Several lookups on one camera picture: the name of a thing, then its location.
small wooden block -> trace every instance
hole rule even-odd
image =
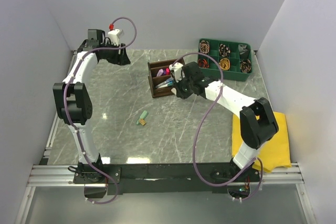
[[[142,118],[139,119],[139,123],[144,126],[146,124],[146,121]]]

table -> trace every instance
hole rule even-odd
[[[195,50],[128,50],[131,64],[117,66],[101,60],[87,89],[93,105],[91,123],[95,145],[104,163],[190,163],[196,128],[211,105],[192,95],[152,98],[147,62],[175,59]],[[197,56],[185,57],[185,62]],[[250,97],[268,99],[256,56],[246,82],[225,80],[229,87]],[[146,126],[136,125],[147,110]],[[48,165],[77,164],[78,153],[70,129],[56,124]],[[205,120],[197,142],[198,162],[231,159],[232,113],[216,105]]]

yellow towel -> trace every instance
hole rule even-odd
[[[289,157],[289,140],[287,132],[286,117],[284,114],[274,112],[275,118],[279,125],[279,132],[267,141],[261,148],[259,158],[264,165],[264,171],[270,173],[275,167],[291,167]],[[232,121],[232,155],[236,155],[243,139],[240,135],[240,120],[233,115]],[[260,162],[255,161],[254,169],[260,170]]]

brown wooden box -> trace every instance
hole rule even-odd
[[[175,60],[176,59],[157,61],[157,62],[152,62],[152,63],[148,62],[148,71],[149,71],[148,82],[149,82],[149,86],[151,87],[151,92],[152,92],[152,97],[153,98],[165,97],[167,95],[172,95],[173,94],[171,92],[173,87],[156,89],[155,86],[159,85],[160,83],[164,82],[165,80],[167,80],[170,77],[170,74],[168,74],[166,76],[156,77],[158,71],[162,68],[163,69],[169,68],[169,65],[173,64]]]

green tray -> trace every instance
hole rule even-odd
[[[209,50],[209,56],[214,58],[217,62],[219,62],[222,57],[219,56],[219,44],[225,44],[228,46],[231,50],[231,53],[229,55],[230,60],[230,69],[229,70],[223,70],[223,76],[226,80],[234,80],[234,81],[246,81],[246,79],[249,77],[249,75],[252,73],[253,69],[251,66],[250,73],[242,73],[240,70],[240,57],[239,57],[239,51],[238,51],[238,45],[244,44],[247,45],[248,49],[251,49],[251,46],[247,43],[240,43],[240,42],[231,42],[231,41],[224,41],[224,40],[213,40],[213,39],[205,39],[202,38],[201,40],[209,41],[210,44],[210,50]],[[218,67],[212,60],[209,60],[206,57],[203,57],[201,55],[198,56],[199,59],[206,59],[209,63],[209,68],[201,68],[202,73],[209,77],[213,76],[216,78],[220,78],[221,72],[219,71]],[[252,63],[252,50],[250,51],[250,54],[248,56],[248,59]]]

